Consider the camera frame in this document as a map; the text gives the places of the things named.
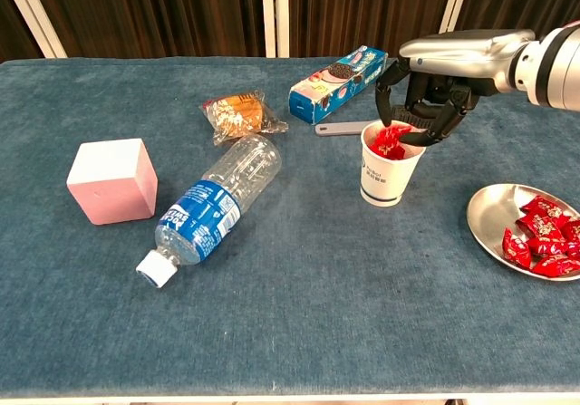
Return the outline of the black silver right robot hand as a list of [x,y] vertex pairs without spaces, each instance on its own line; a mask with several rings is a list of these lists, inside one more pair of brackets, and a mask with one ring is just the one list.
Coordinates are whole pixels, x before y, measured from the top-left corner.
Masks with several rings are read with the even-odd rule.
[[482,96],[516,89],[515,68],[535,33],[478,29],[432,34],[404,43],[375,83],[382,124],[394,115],[419,128],[400,142],[429,147],[445,140]]

